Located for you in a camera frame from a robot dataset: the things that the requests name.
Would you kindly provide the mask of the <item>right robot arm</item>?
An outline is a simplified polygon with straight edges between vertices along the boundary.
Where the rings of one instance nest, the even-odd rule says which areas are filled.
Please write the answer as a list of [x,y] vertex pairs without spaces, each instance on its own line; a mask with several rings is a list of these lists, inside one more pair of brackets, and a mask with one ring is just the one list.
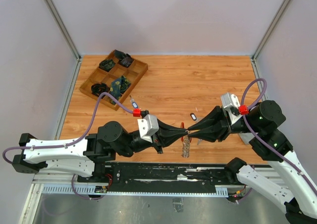
[[255,133],[249,141],[253,151],[279,174],[286,188],[259,175],[240,158],[225,166],[229,184],[242,183],[274,203],[291,224],[317,222],[317,187],[301,166],[287,137],[278,130],[286,120],[280,106],[271,100],[248,109],[240,104],[215,107],[207,116],[190,126],[189,136],[221,142],[230,134]]

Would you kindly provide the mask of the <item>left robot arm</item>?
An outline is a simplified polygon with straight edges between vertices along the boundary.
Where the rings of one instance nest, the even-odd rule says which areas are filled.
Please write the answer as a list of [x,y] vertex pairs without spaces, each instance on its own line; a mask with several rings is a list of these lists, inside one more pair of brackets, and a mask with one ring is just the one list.
[[127,132],[117,121],[98,128],[97,133],[83,139],[44,141],[29,133],[21,135],[21,154],[15,155],[13,168],[19,173],[38,173],[55,170],[90,177],[101,182],[106,177],[102,164],[114,161],[116,156],[131,157],[147,148],[157,153],[188,134],[185,128],[173,127],[153,115],[137,120],[138,130]]

